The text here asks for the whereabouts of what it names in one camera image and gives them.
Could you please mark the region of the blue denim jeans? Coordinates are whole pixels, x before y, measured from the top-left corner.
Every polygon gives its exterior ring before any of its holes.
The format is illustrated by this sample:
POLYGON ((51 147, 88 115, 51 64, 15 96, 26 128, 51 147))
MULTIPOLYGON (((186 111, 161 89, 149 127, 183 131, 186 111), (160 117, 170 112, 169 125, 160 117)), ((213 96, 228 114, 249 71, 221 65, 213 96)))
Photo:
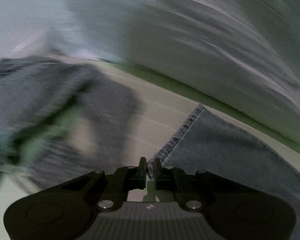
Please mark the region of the blue denim jeans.
POLYGON ((292 239, 300 239, 300 171, 263 141, 199 104, 155 157, 187 174, 207 170, 274 194, 296 211, 292 239))

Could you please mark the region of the grey striped shirt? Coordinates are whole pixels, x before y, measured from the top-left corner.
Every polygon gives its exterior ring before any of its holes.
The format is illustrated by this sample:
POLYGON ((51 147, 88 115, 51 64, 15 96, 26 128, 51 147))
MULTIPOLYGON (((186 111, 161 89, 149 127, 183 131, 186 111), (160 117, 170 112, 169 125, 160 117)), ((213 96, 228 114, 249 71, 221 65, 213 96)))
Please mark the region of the grey striped shirt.
POLYGON ((39 189, 123 165, 134 90, 91 64, 0 60, 0 180, 14 166, 39 189))

